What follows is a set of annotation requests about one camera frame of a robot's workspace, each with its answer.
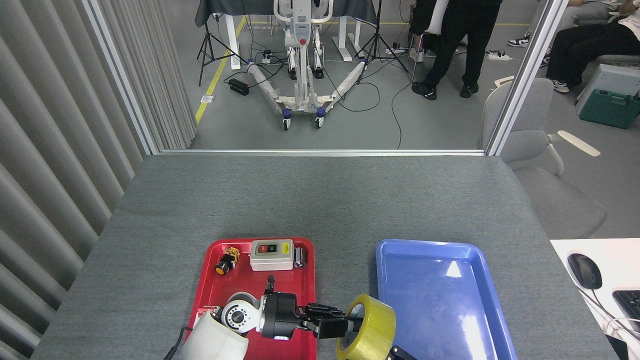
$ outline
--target dark tablecloth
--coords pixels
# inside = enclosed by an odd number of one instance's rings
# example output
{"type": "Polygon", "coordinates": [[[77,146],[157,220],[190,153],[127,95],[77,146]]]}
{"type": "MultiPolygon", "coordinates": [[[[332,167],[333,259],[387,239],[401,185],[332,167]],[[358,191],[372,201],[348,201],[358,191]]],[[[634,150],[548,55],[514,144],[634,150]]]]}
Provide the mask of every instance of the dark tablecloth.
{"type": "MultiPolygon", "coordinates": [[[[200,0],[196,25],[203,26],[213,13],[273,15],[273,0],[200,0]]],[[[371,0],[334,0],[333,16],[351,16],[369,24],[378,22],[371,0]]]]}

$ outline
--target green case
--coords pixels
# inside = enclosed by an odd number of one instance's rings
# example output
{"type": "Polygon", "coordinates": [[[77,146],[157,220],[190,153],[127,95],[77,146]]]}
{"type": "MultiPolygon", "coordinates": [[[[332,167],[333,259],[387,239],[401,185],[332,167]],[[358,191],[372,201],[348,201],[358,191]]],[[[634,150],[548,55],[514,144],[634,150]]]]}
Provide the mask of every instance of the green case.
{"type": "Polygon", "coordinates": [[[628,129],[640,114],[640,98],[606,90],[593,90],[580,119],[628,129]]]}

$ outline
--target desk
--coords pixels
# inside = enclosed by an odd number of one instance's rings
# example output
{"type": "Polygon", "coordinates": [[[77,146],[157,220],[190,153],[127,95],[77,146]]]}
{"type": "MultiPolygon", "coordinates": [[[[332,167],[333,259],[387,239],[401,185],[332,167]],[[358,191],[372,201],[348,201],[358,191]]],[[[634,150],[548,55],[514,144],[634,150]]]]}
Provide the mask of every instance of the desk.
{"type": "MultiPolygon", "coordinates": [[[[273,15],[273,0],[200,0],[198,12],[196,13],[196,26],[203,26],[212,14],[225,14],[225,22],[227,24],[227,34],[229,37],[229,47],[236,54],[239,54],[237,48],[236,31],[234,29],[234,15],[273,15]]],[[[349,34],[349,38],[353,43],[356,51],[360,50],[358,38],[360,37],[360,21],[375,24],[378,22],[374,11],[373,2],[371,0],[334,0],[333,16],[340,17],[339,35],[334,42],[342,55],[344,61],[351,61],[348,51],[345,48],[346,36],[346,18],[354,17],[356,22],[355,35],[349,34]]],[[[240,61],[237,57],[231,57],[231,69],[240,69],[240,61]]]]}
{"type": "MultiPolygon", "coordinates": [[[[608,312],[617,318],[624,317],[618,303],[611,293],[615,290],[640,290],[640,239],[577,239],[577,240],[551,240],[557,255],[564,263],[576,286],[579,286],[575,276],[569,269],[567,257],[574,253],[586,255],[591,258],[602,274],[602,287],[595,290],[598,300],[608,312]]],[[[593,298],[591,290],[585,290],[593,298]]],[[[640,342],[619,325],[611,323],[606,329],[610,318],[588,299],[584,299],[591,310],[598,325],[606,334],[618,338],[627,343],[629,360],[640,360],[640,342]]],[[[627,328],[632,329],[626,320],[620,320],[627,328]]]]}
{"type": "Polygon", "coordinates": [[[498,157],[212,154],[145,159],[32,359],[162,359],[207,247],[266,236],[310,239],[317,300],[341,309],[377,295],[380,240],[474,244],[520,359],[616,359],[498,157]]]}

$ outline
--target red tray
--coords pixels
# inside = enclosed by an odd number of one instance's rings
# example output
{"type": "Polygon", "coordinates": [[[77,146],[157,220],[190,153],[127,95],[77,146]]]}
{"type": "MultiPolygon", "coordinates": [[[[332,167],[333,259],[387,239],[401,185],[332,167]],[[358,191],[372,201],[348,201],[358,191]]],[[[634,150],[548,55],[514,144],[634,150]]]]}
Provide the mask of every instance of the red tray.
{"type": "MultiPolygon", "coordinates": [[[[307,251],[307,265],[302,268],[282,271],[254,272],[249,263],[251,242],[270,238],[222,239],[214,242],[207,249],[196,298],[191,309],[189,325],[193,325],[198,309],[205,306],[224,306],[231,295],[239,291],[250,293],[256,299],[264,294],[269,275],[275,276],[275,291],[293,293],[298,298],[298,305],[304,306],[316,301],[316,268],[314,246],[305,238],[290,238],[294,247],[303,247],[307,251]],[[222,276],[214,271],[224,250],[233,246],[240,250],[240,259],[236,268],[222,276]]],[[[247,334],[249,349],[245,359],[263,360],[316,360],[316,339],[310,331],[295,330],[289,341],[263,338],[254,330],[247,334]]]]}

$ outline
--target patient lift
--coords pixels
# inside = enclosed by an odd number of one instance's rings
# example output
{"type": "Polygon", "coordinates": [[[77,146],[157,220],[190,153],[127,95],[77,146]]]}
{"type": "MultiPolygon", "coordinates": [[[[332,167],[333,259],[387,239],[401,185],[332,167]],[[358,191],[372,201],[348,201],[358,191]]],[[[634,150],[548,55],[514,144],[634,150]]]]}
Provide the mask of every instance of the patient lift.
{"type": "Polygon", "coordinates": [[[318,96],[314,90],[314,77],[324,77],[323,45],[319,30],[321,24],[332,17],[333,0],[273,0],[273,13],[284,23],[289,74],[296,81],[294,96],[281,96],[280,90],[271,86],[252,59],[248,60],[247,70],[273,101],[276,110],[282,113],[282,126],[285,130],[291,127],[292,112],[315,112],[315,125],[319,129],[323,125],[324,115],[355,84],[366,61],[358,63],[331,95],[318,96]],[[309,45],[313,48],[313,68],[307,53],[309,45]]]}

